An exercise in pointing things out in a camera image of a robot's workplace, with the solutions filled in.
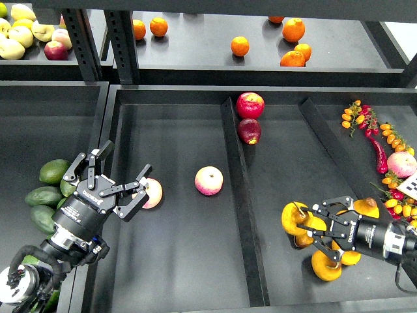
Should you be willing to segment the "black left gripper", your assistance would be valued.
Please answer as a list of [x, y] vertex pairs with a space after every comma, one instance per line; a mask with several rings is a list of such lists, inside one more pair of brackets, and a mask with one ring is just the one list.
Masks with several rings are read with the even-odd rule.
[[[89, 154], [80, 153], [63, 175], [63, 179], [76, 186], [53, 214], [55, 233], [51, 241], [61, 247], [72, 244], [86, 245], [98, 235], [108, 216], [114, 212], [124, 222], [129, 222], [149, 200], [146, 193], [147, 177], [152, 166], [146, 164], [131, 182], [116, 185], [102, 173], [102, 161], [114, 150], [115, 144], [107, 140], [99, 149]], [[87, 180], [80, 177], [87, 171]]]

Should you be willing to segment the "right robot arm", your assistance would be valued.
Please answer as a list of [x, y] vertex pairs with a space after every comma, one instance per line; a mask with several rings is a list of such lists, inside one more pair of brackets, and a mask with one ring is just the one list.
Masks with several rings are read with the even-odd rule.
[[296, 227], [313, 239], [328, 268], [338, 269], [344, 255], [354, 252], [395, 265], [398, 289], [401, 270], [416, 284], [416, 232], [410, 224], [366, 215], [367, 200], [353, 201], [348, 196], [312, 208], [295, 201], [293, 205], [304, 218]]

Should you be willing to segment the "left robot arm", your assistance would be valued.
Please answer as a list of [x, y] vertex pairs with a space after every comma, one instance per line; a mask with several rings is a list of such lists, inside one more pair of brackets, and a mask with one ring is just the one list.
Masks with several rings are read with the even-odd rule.
[[1, 303], [13, 312], [44, 312], [68, 273], [107, 256], [109, 246], [100, 232], [109, 215], [128, 222], [149, 200], [150, 164], [121, 185], [102, 173], [102, 162], [113, 148], [108, 140], [101, 149], [75, 158], [63, 180], [76, 189], [52, 215], [52, 236], [40, 246], [21, 247], [1, 272]]

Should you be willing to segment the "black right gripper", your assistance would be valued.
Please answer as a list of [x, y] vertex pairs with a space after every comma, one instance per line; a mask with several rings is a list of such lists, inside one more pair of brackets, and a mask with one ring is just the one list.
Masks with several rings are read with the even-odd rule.
[[[324, 217], [326, 225], [331, 230], [318, 230], [311, 226], [297, 224], [298, 228], [306, 231], [305, 235], [298, 236], [309, 237], [312, 242], [296, 239], [296, 247], [307, 248], [313, 245], [336, 263], [341, 261], [342, 251], [355, 251], [372, 258], [386, 259], [389, 253], [384, 249], [384, 242], [391, 220], [359, 215], [356, 211], [350, 211], [352, 208], [353, 199], [350, 196], [323, 200], [321, 203], [305, 208], [307, 212]], [[336, 209], [348, 211], [337, 215]], [[324, 237], [333, 238], [342, 251], [332, 250], [323, 241]]]

